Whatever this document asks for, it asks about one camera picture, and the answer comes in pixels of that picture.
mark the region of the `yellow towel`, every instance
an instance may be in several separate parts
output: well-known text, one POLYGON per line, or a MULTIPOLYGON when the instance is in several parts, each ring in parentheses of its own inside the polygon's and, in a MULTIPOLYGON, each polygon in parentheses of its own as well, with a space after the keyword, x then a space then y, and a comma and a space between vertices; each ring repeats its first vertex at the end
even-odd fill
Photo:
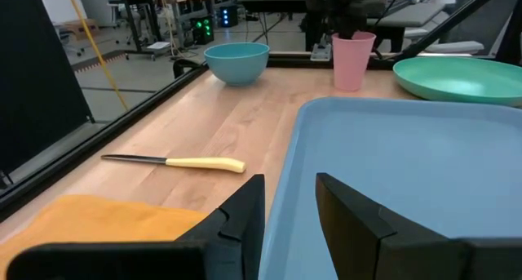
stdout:
POLYGON ((115 202, 88 195, 59 198, 27 229, 0 246, 0 279, 23 250, 49 242, 133 242, 175 240, 202 221, 198 211, 115 202))

